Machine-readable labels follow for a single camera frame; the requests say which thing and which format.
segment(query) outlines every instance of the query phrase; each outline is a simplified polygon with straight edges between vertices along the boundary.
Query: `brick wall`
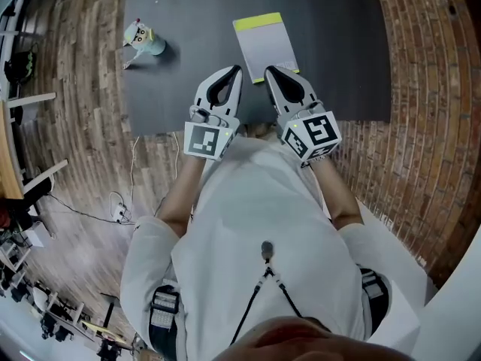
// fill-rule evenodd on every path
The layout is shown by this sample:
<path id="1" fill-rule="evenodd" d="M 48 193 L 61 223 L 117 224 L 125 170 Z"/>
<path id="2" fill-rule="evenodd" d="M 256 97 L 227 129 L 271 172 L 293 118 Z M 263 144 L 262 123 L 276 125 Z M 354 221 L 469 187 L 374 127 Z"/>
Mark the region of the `brick wall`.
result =
<path id="1" fill-rule="evenodd" d="M 479 43 L 465 0 L 380 1 L 391 123 L 341 122 L 334 158 L 355 194 L 441 286 L 479 226 Z"/>

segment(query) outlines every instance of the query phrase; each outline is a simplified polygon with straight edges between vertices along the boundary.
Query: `toy figurine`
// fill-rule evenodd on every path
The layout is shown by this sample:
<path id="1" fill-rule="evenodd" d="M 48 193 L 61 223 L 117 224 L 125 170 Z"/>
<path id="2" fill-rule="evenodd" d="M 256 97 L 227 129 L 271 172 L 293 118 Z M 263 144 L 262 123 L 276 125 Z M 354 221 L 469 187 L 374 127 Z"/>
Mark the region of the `toy figurine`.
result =
<path id="1" fill-rule="evenodd" d="M 140 19 L 136 19 L 124 32 L 123 46 L 130 44 L 137 53 L 133 59 L 124 63 L 123 69 L 128 68 L 131 63 L 136 60 L 142 53 L 150 55 L 160 55 L 164 52 L 166 43 L 154 31 L 141 23 Z"/>

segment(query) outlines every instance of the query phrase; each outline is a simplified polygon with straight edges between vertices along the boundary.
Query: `wooden floor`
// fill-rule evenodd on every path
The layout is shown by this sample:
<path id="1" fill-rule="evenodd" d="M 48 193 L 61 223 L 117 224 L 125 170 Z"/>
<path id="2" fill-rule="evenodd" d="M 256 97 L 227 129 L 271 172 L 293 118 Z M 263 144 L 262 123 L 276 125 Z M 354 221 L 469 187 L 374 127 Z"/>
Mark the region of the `wooden floor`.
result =
<path id="1" fill-rule="evenodd" d="M 387 14 L 392 12 L 387 1 L 383 8 L 392 64 L 396 66 L 397 47 L 406 47 L 391 35 L 395 18 Z M 32 173 L 37 166 L 44 168 L 68 159 L 68 167 L 56 175 L 53 195 L 77 210 L 105 219 L 110 218 L 111 191 L 120 192 L 130 205 L 135 140 L 122 95 L 123 9 L 124 0 L 31 0 L 23 30 L 35 37 L 24 38 L 19 44 L 19 49 L 28 49 L 38 42 L 35 78 L 24 87 L 23 95 L 57 93 L 54 101 L 40 106 L 35 122 L 21 127 L 28 170 Z M 404 84 L 410 83 L 395 81 L 393 95 L 402 93 Z M 405 152 L 409 147 L 404 138 L 409 131 L 398 127 L 397 119 L 404 110 L 395 105 L 393 108 L 399 111 L 393 112 L 394 128 L 383 123 L 341 125 L 345 141 L 336 158 L 343 176 L 371 210 L 395 220 L 402 215 L 404 221 L 407 212 L 395 201 L 399 198 L 395 194 L 406 192 L 407 182 L 402 178 L 412 165 L 403 170 L 402 164 L 395 162 L 401 159 L 402 163 L 406 154 L 412 156 L 412 151 Z M 435 108 L 434 116 L 438 111 L 446 113 L 446 109 Z M 178 136 L 183 145 L 181 133 Z M 398 150 L 402 154 L 396 160 Z M 174 179 L 176 151 L 171 135 L 139 139 L 133 168 L 133 220 L 153 214 L 168 191 Z M 437 153 L 432 148 L 420 150 L 417 159 L 429 156 L 431 162 Z M 367 174 L 356 180 L 358 172 Z M 368 196 L 371 190 L 374 195 Z M 47 248 L 34 250 L 29 259 L 29 276 L 41 279 L 72 301 L 84 301 L 93 317 L 103 317 L 107 306 L 99 293 L 119 294 L 132 227 L 73 214 L 50 197 L 42 199 L 39 207 L 56 240 Z M 409 213 L 412 220 L 422 222 L 428 218 L 419 210 L 410 209 Z M 113 315 L 112 327 L 131 338 L 132 329 L 120 312 Z"/>

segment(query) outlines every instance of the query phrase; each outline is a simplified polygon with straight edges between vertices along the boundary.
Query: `white t-shirt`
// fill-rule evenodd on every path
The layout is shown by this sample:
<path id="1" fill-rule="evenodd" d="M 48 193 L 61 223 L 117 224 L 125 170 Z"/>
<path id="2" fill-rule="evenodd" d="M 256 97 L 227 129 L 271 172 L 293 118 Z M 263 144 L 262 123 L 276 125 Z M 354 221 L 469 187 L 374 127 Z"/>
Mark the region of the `white t-shirt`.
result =
<path id="1" fill-rule="evenodd" d="M 171 259 L 185 309 L 187 358 L 211 360 L 231 343 L 265 271 L 262 242 L 270 241 L 271 265 L 301 314 L 335 334 L 364 340 L 358 265 L 380 267 L 364 229 L 332 226 L 315 177 L 290 150 L 236 138 L 223 161 L 206 169 L 182 239 L 162 221 L 139 220 L 124 269 L 122 306 L 149 344 L 150 302 Z M 238 338 L 257 323 L 289 315 L 295 312 L 268 278 Z"/>

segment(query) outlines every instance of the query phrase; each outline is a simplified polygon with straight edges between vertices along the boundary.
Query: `notepad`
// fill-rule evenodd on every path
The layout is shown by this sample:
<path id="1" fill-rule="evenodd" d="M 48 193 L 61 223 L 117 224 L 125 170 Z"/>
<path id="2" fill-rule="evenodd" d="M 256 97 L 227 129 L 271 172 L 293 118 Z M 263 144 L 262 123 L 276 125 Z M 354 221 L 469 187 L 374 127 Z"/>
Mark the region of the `notepad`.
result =
<path id="1" fill-rule="evenodd" d="M 234 29 L 253 83 L 264 81 L 269 65 L 298 73 L 289 35 L 279 12 L 235 20 Z"/>

